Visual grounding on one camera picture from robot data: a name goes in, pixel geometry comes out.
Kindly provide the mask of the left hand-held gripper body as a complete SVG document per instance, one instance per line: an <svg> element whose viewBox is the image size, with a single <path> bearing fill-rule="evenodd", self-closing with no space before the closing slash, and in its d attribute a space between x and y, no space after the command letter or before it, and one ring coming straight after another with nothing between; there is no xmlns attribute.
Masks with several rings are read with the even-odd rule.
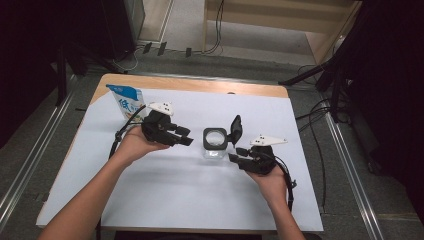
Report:
<svg viewBox="0 0 424 240"><path fill-rule="evenodd" d="M152 102L147 105L149 114L143 119L141 126L146 139L151 142L158 142L168 146L174 146L178 137L172 134L177 125L171 122L174 114L170 102Z"/></svg>

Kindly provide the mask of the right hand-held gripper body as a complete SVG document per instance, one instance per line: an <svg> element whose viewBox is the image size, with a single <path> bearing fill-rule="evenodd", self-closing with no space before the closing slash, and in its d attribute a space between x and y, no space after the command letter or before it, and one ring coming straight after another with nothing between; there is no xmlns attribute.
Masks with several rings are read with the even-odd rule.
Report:
<svg viewBox="0 0 424 240"><path fill-rule="evenodd" d="M287 139L281 139L272 136L260 135L250 141L251 148L248 150L248 155L259 165L259 169L255 173L267 175L275 166L278 166L285 174L288 173L288 168L284 161L275 156L272 146L276 144L285 144Z"/></svg>

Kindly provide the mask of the glass jar with black lid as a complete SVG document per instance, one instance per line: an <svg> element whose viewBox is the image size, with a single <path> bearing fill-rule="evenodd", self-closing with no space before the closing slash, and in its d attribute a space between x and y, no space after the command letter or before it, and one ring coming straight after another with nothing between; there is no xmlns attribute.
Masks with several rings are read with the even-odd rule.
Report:
<svg viewBox="0 0 424 240"><path fill-rule="evenodd" d="M203 148L205 158L219 159L226 154L228 144L237 144L243 134L241 116L237 115L227 132L224 128L205 128L203 130Z"/></svg>

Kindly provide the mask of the blue and white pouch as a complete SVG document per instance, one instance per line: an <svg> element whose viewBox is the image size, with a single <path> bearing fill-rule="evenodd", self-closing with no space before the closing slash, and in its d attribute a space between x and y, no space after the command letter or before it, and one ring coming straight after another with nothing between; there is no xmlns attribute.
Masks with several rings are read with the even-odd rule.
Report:
<svg viewBox="0 0 424 240"><path fill-rule="evenodd" d="M129 120L136 111L134 122L141 122L146 117L146 110L141 110L145 105L142 91L131 86L107 84L106 87L112 92L119 110Z"/></svg>

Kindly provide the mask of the person's right hand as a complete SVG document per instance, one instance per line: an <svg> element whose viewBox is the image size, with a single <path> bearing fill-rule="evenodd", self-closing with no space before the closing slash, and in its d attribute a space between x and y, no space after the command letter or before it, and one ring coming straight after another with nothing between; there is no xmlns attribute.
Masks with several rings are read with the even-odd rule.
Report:
<svg viewBox="0 0 424 240"><path fill-rule="evenodd" d="M259 190L270 207L287 207L287 186L284 173L279 167L274 167L267 175L247 173L258 185Z"/></svg>

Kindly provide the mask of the person's left hand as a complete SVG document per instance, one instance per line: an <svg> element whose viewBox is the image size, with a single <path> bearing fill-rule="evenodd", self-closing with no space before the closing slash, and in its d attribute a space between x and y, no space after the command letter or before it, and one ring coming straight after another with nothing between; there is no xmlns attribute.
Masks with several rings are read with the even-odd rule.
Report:
<svg viewBox="0 0 424 240"><path fill-rule="evenodd" d="M111 157L110 161L113 164L126 168L134 161L144 157L151 152L165 150L168 148L168 145L148 141L144 136L140 126L132 127L125 134L122 142Z"/></svg>

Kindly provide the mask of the white table sheet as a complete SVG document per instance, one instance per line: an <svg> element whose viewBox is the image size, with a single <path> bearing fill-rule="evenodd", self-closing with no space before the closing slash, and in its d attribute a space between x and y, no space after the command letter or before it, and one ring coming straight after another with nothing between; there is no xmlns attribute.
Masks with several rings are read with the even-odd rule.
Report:
<svg viewBox="0 0 424 240"><path fill-rule="evenodd" d="M273 151L297 185L292 213L304 231L322 221L292 105L280 97L144 89L146 102L169 102L173 123L190 129L190 146L175 145L134 162L121 175L101 225L114 230L211 230L269 233L272 214L255 182L228 158L208 159L202 145L207 127L229 128L242 120L238 144L260 135L277 137Z"/></svg>

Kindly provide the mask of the black metal stand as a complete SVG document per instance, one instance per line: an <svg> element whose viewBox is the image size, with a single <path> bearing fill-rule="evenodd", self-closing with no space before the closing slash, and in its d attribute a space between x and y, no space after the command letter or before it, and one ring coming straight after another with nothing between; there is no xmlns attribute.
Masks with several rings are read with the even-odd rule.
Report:
<svg viewBox="0 0 424 240"><path fill-rule="evenodd" d="M87 73L88 67L84 62L83 57L88 57L94 60L96 63L112 73L122 74L122 71L120 71L117 67L113 66L100 55L92 52L88 48L77 44L76 42L65 41L61 43L57 49L57 106L61 105L68 95L66 66L69 65L76 75L85 75Z"/></svg>
<svg viewBox="0 0 424 240"><path fill-rule="evenodd" d="M340 92L342 90L342 82L345 80L345 74L336 57L332 57L324 63L319 64L289 80L279 81L278 84L282 86L292 86L307 78L313 77L318 73L320 73L321 76L315 83L315 88L319 92L325 92L330 86L332 86L329 112L335 122L340 122L338 117L338 102Z"/></svg>

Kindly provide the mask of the dark cabinet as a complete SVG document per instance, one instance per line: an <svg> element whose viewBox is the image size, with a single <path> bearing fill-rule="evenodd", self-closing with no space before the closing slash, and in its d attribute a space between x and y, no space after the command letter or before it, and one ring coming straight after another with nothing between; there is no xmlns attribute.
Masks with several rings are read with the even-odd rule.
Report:
<svg viewBox="0 0 424 240"><path fill-rule="evenodd" d="M108 36L108 55L121 60L135 51L145 10L143 0L101 0Z"/></svg>

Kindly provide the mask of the light wooden shelf unit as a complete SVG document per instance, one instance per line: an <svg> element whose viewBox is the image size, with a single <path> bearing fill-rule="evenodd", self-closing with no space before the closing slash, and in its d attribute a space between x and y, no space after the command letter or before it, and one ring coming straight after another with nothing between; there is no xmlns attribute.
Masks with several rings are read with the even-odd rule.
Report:
<svg viewBox="0 0 424 240"><path fill-rule="evenodd" d="M224 0L223 21L303 31L317 64L346 35L362 0Z"/></svg>

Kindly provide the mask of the dark curtain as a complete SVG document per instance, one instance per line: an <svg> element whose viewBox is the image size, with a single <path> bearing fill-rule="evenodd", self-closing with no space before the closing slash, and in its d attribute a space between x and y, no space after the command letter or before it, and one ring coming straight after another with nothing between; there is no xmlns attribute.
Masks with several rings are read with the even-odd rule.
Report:
<svg viewBox="0 0 424 240"><path fill-rule="evenodd" d="M362 0L341 57L347 93L424 224L424 0Z"/></svg>
<svg viewBox="0 0 424 240"><path fill-rule="evenodd" d="M51 63L90 0L0 0L0 148L57 87Z"/></svg>

